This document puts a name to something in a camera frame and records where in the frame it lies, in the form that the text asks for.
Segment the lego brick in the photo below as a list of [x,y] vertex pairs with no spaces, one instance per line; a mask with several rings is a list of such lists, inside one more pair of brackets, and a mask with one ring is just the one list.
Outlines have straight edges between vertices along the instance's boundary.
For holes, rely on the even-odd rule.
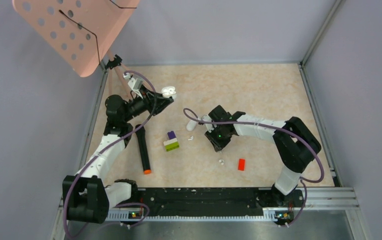
[[174,142],[174,143],[171,143],[171,144],[166,145],[164,147],[166,148],[166,151],[169,152],[169,151],[172,151],[174,149],[179,148],[179,143],[178,142]]
[[238,170],[243,171],[245,169],[245,159],[240,158],[238,163]]
[[169,139],[175,139],[176,138],[176,134],[174,131],[170,131],[167,133],[167,136],[169,137]]
[[173,139],[170,139],[170,140],[165,141],[165,142],[164,142],[164,145],[167,146],[167,145],[169,145],[169,144],[177,143],[177,142],[178,142],[177,138],[173,138]]

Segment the hole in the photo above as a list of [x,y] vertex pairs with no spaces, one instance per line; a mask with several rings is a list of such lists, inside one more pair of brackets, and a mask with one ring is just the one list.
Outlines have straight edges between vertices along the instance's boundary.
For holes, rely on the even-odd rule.
[[49,6],[49,7],[46,8],[46,12],[47,12],[48,14],[50,14],[50,15],[54,15],[54,8],[51,7],[51,6]]
[[38,24],[42,27],[45,25],[45,20],[43,18],[38,18]]
[[56,38],[57,38],[57,34],[56,34],[54,31],[50,32],[49,36],[50,36],[52,39],[56,39]]
[[21,4],[21,6],[23,7],[23,10],[25,10],[26,12],[30,12],[30,3],[25,1]]

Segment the small white object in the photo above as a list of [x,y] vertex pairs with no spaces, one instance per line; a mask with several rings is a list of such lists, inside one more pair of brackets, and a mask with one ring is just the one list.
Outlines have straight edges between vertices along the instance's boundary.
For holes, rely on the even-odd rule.
[[163,94],[163,97],[169,98],[172,97],[173,99],[176,99],[176,88],[174,86],[165,86],[161,89],[161,93]]
[[129,80],[129,79],[130,79],[130,73],[124,73],[124,74],[123,74],[123,78],[124,78],[125,80]]
[[197,126],[197,122],[194,120],[189,120],[188,124],[186,125],[186,129],[188,131],[193,131],[195,127]]

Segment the purple cable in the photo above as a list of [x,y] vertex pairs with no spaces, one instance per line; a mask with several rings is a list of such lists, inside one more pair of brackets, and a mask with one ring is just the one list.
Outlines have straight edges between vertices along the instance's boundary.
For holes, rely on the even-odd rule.
[[306,206],[306,202],[307,202],[307,186],[306,186],[306,184],[303,182],[302,179],[300,179],[300,182],[301,182],[301,184],[302,184],[303,187],[304,187],[304,194],[305,194],[305,196],[304,196],[304,201],[303,201],[303,205],[301,206],[300,210],[298,211],[298,213],[297,213],[297,215],[294,217],[294,219],[293,219],[290,223],[288,223],[288,227],[290,227],[292,224],[294,224],[294,222],[300,217],[301,213],[303,212],[304,207]]
[[[144,79],[149,85],[150,87],[152,88],[152,91],[155,92],[155,87],[153,86],[153,84],[146,78],[144,77],[142,74],[136,72],[136,71],[132,71],[132,70],[127,70],[124,72],[125,74],[127,73],[130,73],[130,74],[135,74],[135,75],[138,75],[140,76],[142,79]],[[142,127],[144,127],[145,124],[147,124],[147,122],[150,120],[151,116],[153,115],[153,113],[155,112],[155,108],[156,108],[156,103],[157,103],[157,98],[154,98],[154,107],[150,113],[150,115],[147,117],[147,119],[141,124],[141,126],[135,128],[133,131],[129,132],[128,134],[122,136],[120,139],[110,143],[109,145],[107,145],[105,148],[103,148],[99,153],[102,154],[104,153],[105,151],[107,151],[107,149],[109,149],[110,147],[112,147],[113,145],[115,145],[116,143],[122,141],[123,139],[131,136],[132,134],[134,134],[136,131],[140,130]],[[75,237],[77,237],[79,234],[81,234],[81,232],[85,229],[86,225],[85,224],[80,230],[79,232],[72,236],[69,232],[69,229],[68,229],[68,226],[67,226],[67,205],[69,203],[69,199],[70,199],[70,196],[73,192],[73,188],[74,186],[76,185],[77,181],[79,180],[80,176],[82,176],[82,174],[85,172],[85,170],[98,158],[98,155],[94,156],[83,168],[82,170],[76,175],[76,177],[74,178],[73,182],[72,182],[72,185],[70,186],[69,188],[69,191],[67,192],[66,194],[66,199],[64,199],[64,204],[63,204],[63,227],[64,227],[64,232],[66,233],[66,236],[69,238],[69,239],[74,239]]]
[[[188,115],[186,113],[186,111],[190,111],[196,118],[193,118],[191,117],[190,115]],[[197,123],[202,123],[202,124],[213,124],[212,121],[202,121],[202,120],[198,120],[198,115],[192,111],[191,109],[189,108],[184,108],[183,109],[183,114],[185,114],[185,116],[191,120],[194,120],[196,121]],[[281,132],[284,132],[286,134],[289,134],[291,135],[292,137],[298,139],[302,144],[304,144],[304,146],[306,146],[308,148],[308,150],[311,152],[311,154],[314,156],[314,158],[316,159],[317,161],[317,164],[319,165],[320,167],[320,178],[318,180],[311,180],[311,179],[307,179],[305,177],[300,177],[302,180],[304,181],[308,181],[309,183],[314,183],[314,184],[317,184],[317,183],[320,183],[321,181],[323,181],[323,178],[325,177],[325,170],[323,170],[323,165],[322,165],[322,162],[320,161],[320,158],[317,156],[316,152],[313,150],[313,148],[300,136],[296,135],[295,133],[291,132],[291,131],[288,131],[286,129],[283,129],[283,128],[280,128],[280,127],[276,127],[276,126],[271,126],[271,125],[266,125],[266,124],[262,124],[262,123],[258,123],[258,122],[249,122],[249,121],[216,121],[215,122],[216,125],[224,125],[224,124],[244,124],[244,125],[258,125],[258,126],[261,126],[261,127],[264,127],[264,128],[269,128],[269,129],[274,129],[274,130],[278,130],[278,131],[281,131]]]

